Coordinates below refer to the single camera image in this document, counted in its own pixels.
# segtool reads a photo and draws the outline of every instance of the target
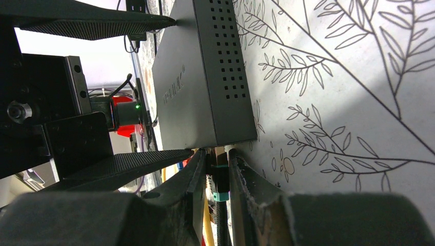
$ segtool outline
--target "yellow cable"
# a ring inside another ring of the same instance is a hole
[[[162,169],[162,182],[166,181],[166,168]]]
[[[207,246],[214,246],[213,232],[211,231],[210,213],[208,212],[207,198],[205,198],[205,202],[204,202],[203,224],[205,230],[204,239],[207,242]]]

